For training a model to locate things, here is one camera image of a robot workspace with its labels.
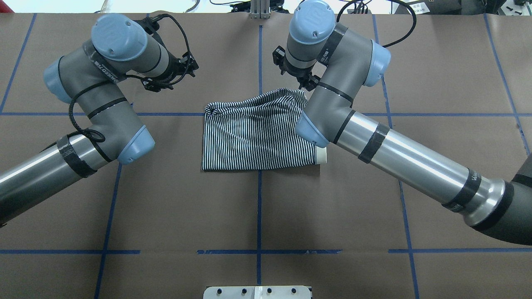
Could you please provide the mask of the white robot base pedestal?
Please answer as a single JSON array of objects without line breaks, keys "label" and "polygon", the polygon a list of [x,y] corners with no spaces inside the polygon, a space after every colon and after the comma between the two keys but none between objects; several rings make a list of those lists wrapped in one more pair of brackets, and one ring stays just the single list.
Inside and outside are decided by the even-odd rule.
[{"label": "white robot base pedestal", "polygon": [[313,299],[312,288],[304,285],[211,286],[204,299]]}]

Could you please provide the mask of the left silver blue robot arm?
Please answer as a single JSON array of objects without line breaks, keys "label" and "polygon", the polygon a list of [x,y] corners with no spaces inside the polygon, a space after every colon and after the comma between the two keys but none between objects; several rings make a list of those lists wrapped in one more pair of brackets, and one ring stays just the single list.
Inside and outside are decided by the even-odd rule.
[{"label": "left silver blue robot arm", "polygon": [[131,20],[102,15],[82,46],[48,66],[48,90],[67,103],[74,132],[1,175],[1,226],[112,161],[130,164],[155,141],[118,87],[138,79],[147,91],[173,89],[198,69],[190,49],[174,56],[158,34],[162,13]]}]

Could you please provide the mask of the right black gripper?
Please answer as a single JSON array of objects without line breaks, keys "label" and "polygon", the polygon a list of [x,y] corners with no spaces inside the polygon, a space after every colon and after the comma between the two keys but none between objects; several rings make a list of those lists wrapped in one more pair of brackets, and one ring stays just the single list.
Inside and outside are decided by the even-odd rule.
[{"label": "right black gripper", "polygon": [[298,60],[296,60],[296,62],[298,65],[302,63],[302,67],[298,67],[291,63],[289,59],[284,58],[283,74],[288,73],[291,76],[298,78],[300,90],[304,88],[307,91],[313,91],[321,80],[319,76],[312,74],[312,69],[317,61],[313,59],[308,62]]}]

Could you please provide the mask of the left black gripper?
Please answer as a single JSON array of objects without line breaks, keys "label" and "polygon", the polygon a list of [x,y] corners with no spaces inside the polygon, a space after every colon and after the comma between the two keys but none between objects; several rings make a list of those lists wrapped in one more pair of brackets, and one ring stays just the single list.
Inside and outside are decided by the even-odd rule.
[{"label": "left black gripper", "polygon": [[192,53],[186,52],[181,58],[170,56],[168,67],[170,73],[166,78],[166,83],[172,83],[179,76],[181,79],[184,79],[186,75],[195,78],[198,64]]}]

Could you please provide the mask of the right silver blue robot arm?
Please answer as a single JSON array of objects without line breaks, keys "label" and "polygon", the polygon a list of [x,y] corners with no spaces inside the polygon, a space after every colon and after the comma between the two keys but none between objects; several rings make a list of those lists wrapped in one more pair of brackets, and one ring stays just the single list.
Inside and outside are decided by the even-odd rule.
[{"label": "right silver blue robot arm", "polygon": [[320,148],[336,144],[462,215],[486,236],[532,243],[531,157],[511,181],[488,179],[353,110],[360,88],[382,79],[391,53],[341,24],[323,0],[298,5],[280,50],[272,53],[274,64],[312,91],[295,125],[301,138]]}]

